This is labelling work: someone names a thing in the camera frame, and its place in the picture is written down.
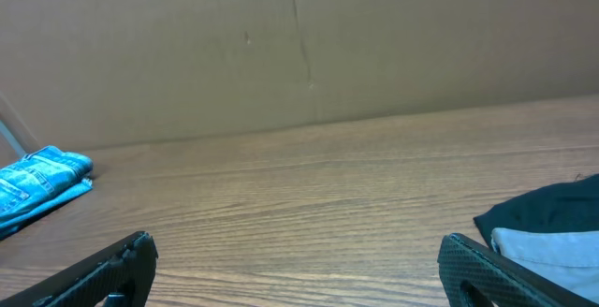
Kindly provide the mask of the light blue denim jeans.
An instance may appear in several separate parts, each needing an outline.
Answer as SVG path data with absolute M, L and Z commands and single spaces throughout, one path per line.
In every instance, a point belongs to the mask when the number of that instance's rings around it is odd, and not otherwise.
M 91 158 L 47 146 L 1 169 L 1 238 L 93 189 Z

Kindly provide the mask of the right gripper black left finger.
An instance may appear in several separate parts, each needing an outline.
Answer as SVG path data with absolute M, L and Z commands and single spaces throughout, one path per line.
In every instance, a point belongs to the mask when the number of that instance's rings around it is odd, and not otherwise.
M 1 307 L 144 307 L 157 259 L 153 237 L 138 231 L 2 300 Z

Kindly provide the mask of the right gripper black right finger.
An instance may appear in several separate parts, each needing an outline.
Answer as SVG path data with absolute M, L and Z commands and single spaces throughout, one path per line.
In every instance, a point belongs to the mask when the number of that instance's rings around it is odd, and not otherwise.
M 460 233 L 443 237 L 437 262 L 451 307 L 598 307 Z

